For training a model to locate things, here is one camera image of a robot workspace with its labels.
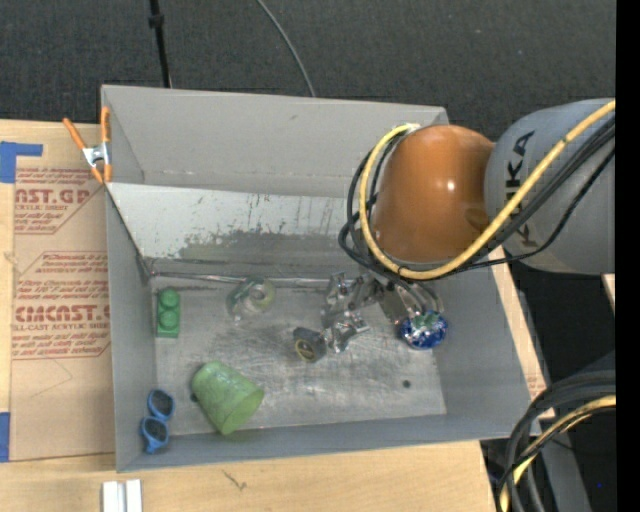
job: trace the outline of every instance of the green lego brick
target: green lego brick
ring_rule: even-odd
[[[160,338],[177,338],[180,334],[180,294],[173,288],[158,293],[156,333]]]

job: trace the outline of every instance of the cardboard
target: cardboard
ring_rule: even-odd
[[[0,121],[0,140],[44,145],[16,169],[9,458],[111,452],[104,190],[62,123]]]
[[[491,269],[432,283],[450,326],[434,351],[400,343],[372,307],[363,311],[370,333],[312,368],[293,352],[292,333],[321,328],[318,293],[283,285],[268,314],[239,326],[225,312],[232,288],[204,284],[250,275],[355,277],[359,269],[336,244],[354,168],[389,127],[443,122],[441,108],[139,87],[102,92],[114,166],[106,218],[118,470],[508,436],[529,405],[529,388]],[[150,321],[166,286],[182,297],[171,342],[157,339]],[[390,352],[378,351],[380,342]],[[189,377],[212,359],[265,390],[260,410],[233,439],[212,435],[190,398]],[[426,375],[429,383],[416,378]],[[170,446],[150,457],[138,427],[156,387],[174,397],[178,412]]]

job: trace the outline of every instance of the green plastic cup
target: green plastic cup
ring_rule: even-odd
[[[209,421],[223,435],[244,425],[264,398],[261,388],[220,361],[200,368],[191,379],[191,389]]]

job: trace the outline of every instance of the wooden surface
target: wooden surface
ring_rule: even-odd
[[[142,480],[154,511],[495,511],[475,442],[115,473],[98,455],[0,465],[5,511],[99,511],[102,482]]]
[[[502,259],[504,257],[505,252],[502,247],[498,247],[489,255],[489,258],[492,260]],[[513,335],[513,343],[520,364],[522,365],[522,371],[525,379],[527,379],[529,393],[533,400],[547,388],[547,383],[542,372],[542,367],[540,366],[540,360],[534,349],[524,312],[522,311],[518,291],[513,282],[511,270],[508,265],[494,265],[491,269],[493,270],[493,277],[496,280],[500,299],[502,300],[507,321],[509,322],[511,334]],[[550,409],[542,417],[548,418],[551,416],[553,416],[553,410]]]

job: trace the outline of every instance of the black cord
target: black cord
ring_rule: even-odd
[[[525,415],[514,427],[511,437],[509,438],[505,456],[505,467],[509,468],[509,470],[499,481],[498,494],[496,495],[498,509],[500,509],[499,492],[506,483],[511,494],[513,509],[516,512],[524,510],[512,471],[522,462],[522,460],[518,462],[515,461],[516,455],[524,452],[527,448],[531,425],[536,418],[550,408],[559,409],[576,404],[582,405],[596,397],[612,393],[615,393],[615,371],[605,370],[574,375],[550,385],[536,397],[527,409]]]
[[[287,47],[289,48],[289,51],[291,52],[291,55],[293,55],[293,58],[295,59],[296,64],[298,65],[298,68],[300,69],[300,72],[302,73],[304,81],[307,84],[307,88],[309,89],[309,94],[311,95],[312,98],[315,98],[317,96],[316,95],[316,91],[313,88],[313,84],[311,83],[311,79],[309,78],[309,75],[307,74],[307,70],[304,69],[304,65],[302,64],[302,60],[298,56],[298,52],[296,52],[296,49],[294,48],[293,43],[289,40],[289,37],[287,36],[286,32],[284,31],[284,29],[282,28],[280,23],[278,23],[278,20],[273,15],[273,13],[269,10],[269,8],[266,6],[266,4],[262,0],[256,0],[256,2],[262,8],[262,10],[265,12],[265,14],[267,16],[269,16],[269,19],[274,24],[276,29],[278,29],[278,32],[280,32],[280,35],[282,36],[282,39],[284,39],[284,42],[286,43]]]
[[[151,16],[149,16],[149,27],[156,32],[156,44],[158,45],[158,54],[160,55],[160,67],[162,68],[162,83],[165,88],[171,89],[171,75],[169,74],[169,61],[167,60],[167,50],[164,46],[164,32],[162,25],[164,24],[164,15],[160,12],[160,4],[158,0],[149,0],[151,6]]]
[[[507,226],[507,228],[505,228],[500,233],[500,235],[494,239],[494,242],[491,244],[491,249],[497,247],[498,245],[503,243],[509,236],[511,236],[522,224],[524,224],[539,209],[539,207],[542,204],[544,204],[544,202],[550,197],[550,195],[553,192],[555,192],[557,190],[557,188],[564,181],[566,181],[566,179],[569,176],[571,176],[571,174],[573,174],[578,168],[580,168],[580,166],[583,165],[588,158],[590,158],[595,152],[597,152],[599,149],[601,149],[614,136],[615,136],[615,115],[611,119],[609,119],[603,126],[601,126],[598,130],[596,130],[596,132],[594,132],[594,134],[592,134],[589,137],[589,139],[563,164],[563,166],[561,167],[559,172],[554,176],[554,178],[550,181],[550,183],[548,183],[547,186],[545,186],[545,188],[526,207],[523,208],[523,210],[520,212],[520,214],[518,214],[517,218],[512,220],[511,223],[509,224],[509,226]],[[387,145],[387,147],[385,148],[385,153],[383,154],[383,157],[378,162],[378,167],[376,168],[376,173],[374,174],[374,180],[375,181],[372,182],[372,185],[373,185],[373,183],[377,182],[382,162],[383,162],[384,158],[386,157],[386,155],[388,154],[388,152],[392,149],[392,147],[395,144],[397,144],[398,139],[399,139],[399,136],[397,136],[395,138],[395,140],[392,139],[392,141],[389,142],[389,145]],[[355,173],[355,175],[353,177],[353,180],[352,180],[351,185],[349,187],[350,200],[348,200],[348,203],[347,203],[347,223],[349,225],[349,233],[350,233],[351,238],[353,240],[354,247],[358,250],[358,252],[355,253],[352,250],[345,249],[345,247],[346,247],[346,241],[345,241],[346,236],[345,236],[345,232],[343,230],[341,230],[341,232],[340,232],[340,235],[339,235],[339,238],[338,238],[338,242],[339,242],[340,246],[347,252],[347,254],[349,254],[349,256],[352,257],[352,259],[355,259],[359,263],[363,264],[365,267],[367,267],[367,268],[369,268],[369,269],[371,269],[373,271],[376,271],[377,273],[383,273],[384,270],[386,270],[386,268],[382,264],[380,264],[379,262],[371,259],[369,257],[368,248],[363,248],[362,245],[358,242],[358,240],[356,238],[356,235],[355,235],[355,232],[356,232],[355,224],[356,224],[356,222],[358,222],[358,220],[360,218],[360,215],[359,215],[358,212],[354,214],[353,211],[352,211],[352,202],[353,202],[353,196],[355,194],[355,188],[356,188],[357,182],[360,180],[360,176],[362,175],[362,172],[363,172],[363,169],[364,169],[364,164],[369,159],[369,156],[370,156],[370,153],[361,162],[360,166],[358,167],[358,170],[356,171],[356,173]],[[587,182],[583,185],[583,187],[578,192],[578,194],[574,197],[574,199],[572,200],[572,202],[569,205],[569,207],[567,207],[567,209],[565,210],[562,218],[560,219],[560,222],[556,226],[556,229],[549,236],[547,241],[544,244],[542,244],[539,248],[537,248],[536,250],[531,251],[529,253],[526,253],[526,254],[520,254],[520,255],[516,255],[516,256],[507,256],[505,258],[500,258],[500,259],[496,259],[496,260],[488,260],[488,261],[483,261],[483,262],[477,262],[478,258],[481,258],[481,257],[485,256],[486,254],[488,254],[489,249],[486,249],[486,250],[482,251],[482,253],[480,253],[479,255],[476,255],[474,257],[474,259],[470,263],[462,265],[459,268],[454,269],[451,272],[448,272],[447,274],[444,274],[442,276],[439,276],[439,277],[431,279],[431,280],[443,279],[445,277],[449,277],[449,276],[452,276],[454,274],[458,274],[460,272],[466,272],[468,270],[474,270],[474,269],[478,269],[478,268],[486,268],[486,267],[490,267],[490,266],[493,266],[493,265],[499,265],[499,264],[503,264],[503,263],[511,263],[511,262],[514,262],[514,261],[520,261],[520,260],[523,260],[523,259],[526,259],[526,258],[530,258],[530,257],[532,257],[532,256],[534,256],[536,254],[539,254],[540,252],[544,251],[545,249],[547,249],[557,239],[557,237],[560,235],[560,233],[562,232],[563,228],[567,224],[569,218],[571,217],[573,211],[577,208],[577,206],[580,203],[580,201],[584,198],[584,196],[587,194],[587,192],[589,191],[591,186],[595,183],[595,181],[600,176],[602,171],[604,171],[604,169],[607,167],[609,162],[611,162],[611,160],[614,157],[615,157],[615,146],[607,154],[605,159],[598,165],[598,167],[593,172],[593,174],[591,175],[589,180],[587,180]],[[370,199],[367,202],[367,211],[370,214],[371,207],[373,206],[373,204],[375,204],[377,196],[375,195],[375,193],[370,193],[369,197],[370,197]]]
[[[582,199],[587,194],[589,189],[593,186],[593,184],[596,182],[596,180],[598,179],[600,174],[602,174],[602,171],[604,171],[606,169],[607,165],[609,165],[609,162],[611,162],[611,160],[613,160],[613,158],[615,157],[615,154],[616,154],[616,152],[615,152],[615,146],[614,146],[614,148],[607,154],[607,156],[600,163],[600,165],[598,165],[598,167],[593,172],[591,177],[582,186],[582,188],[580,189],[578,194],[573,198],[573,200],[571,201],[571,204],[565,210],[564,214],[562,215],[562,218],[560,219],[560,222],[558,223],[558,225],[554,229],[553,233],[551,233],[551,235],[549,236],[547,241],[544,244],[542,244],[540,247],[538,247],[536,250],[528,252],[526,254],[519,254],[519,255],[516,255],[516,256],[507,256],[505,258],[500,258],[500,259],[497,259],[497,260],[483,261],[483,262],[480,262],[480,263],[474,263],[474,264],[462,267],[460,269],[456,269],[456,270],[454,270],[454,271],[452,271],[452,272],[450,272],[450,273],[448,273],[446,275],[449,276],[449,275],[452,275],[452,274],[455,274],[455,273],[458,273],[458,272],[463,272],[463,271],[471,270],[471,269],[474,269],[474,268],[482,268],[482,267],[488,267],[488,266],[497,265],[497,264],[501,264],[501,263],[512,263],[514,261],[520,261],[520,260],[523,260],[523,259],[526,259],[526,258],[530,258],[531,256],[535,256],[536,254],[539,254],[542,251],[544,251],[545,249],[547,249],[556,240],[556,238],[558,238],[558,235],[560,234],[560,232],[563,230],[563,228],[565,227],[565,225],[569,221],[569,218],[571,217],[571,214],[578,207],[578,204],[580,204],[580,201],[582,201]]]
[[[563,429],[558,429],[557,431],[554,431],[551,434],[549,434],[549,437],[547,437],[538,446],[536,446],[536,448],[534,450],[532,450],[531,452],[527,453],[527,455],[521,455],[507,469],[505,475],[501,478],[501,480],[499,481],[499,484],[498,484],[498,488],[501,489],[502,485],[504,485],[505,479],[510,479],[513,482],[513,486],[512,487],[510,486],[510,494],[511,494],[511,501],[512,501],[513,509],[518,511],[518,512],[520,512],[520,511],[524,512],[524,506],[522,505],[522,500],[520,499],[520,495],[518,493],[518,486],[517,486],[517,484],[515,484],[515,481],[513,480],[513,472],[517,467],[521,466],[529,458],[536,457],[542,451],[543,448],[545,448],[550,442],[554,441],[557,436],[559,436],[560,434],[564,433],[564,430],[566,429],[566,427],[569,424],[581,421],[583,419],[586,419],[586,418],[589,418],[589,417],[592,417],[592,416],[596,416],[596,415],[612,412],[614,410],[615,410],[615,407],[611,406],[611,407],[605,407],[605,408],[602,408],[602,409],[593,410],[593,411],[590,411],[589,413],[585,413],[583,415],[576,416],[570,422],[568,422],[567,425],[565,425],[565,427]]]
[[[607,142],[615,136],[615,114],[607,120],[598,130],[596,130],[562,165],[558,173],[545,185],[543,190],[533,197],[526,206],[512,219],[509,224],[500,231],[484,254],[488,254],[506,239],[513,235],[522,225],[529,220],[538,209],[546,203],[551,195],[571,176],[582,164],[584,164],[594,153],[600,150]]]

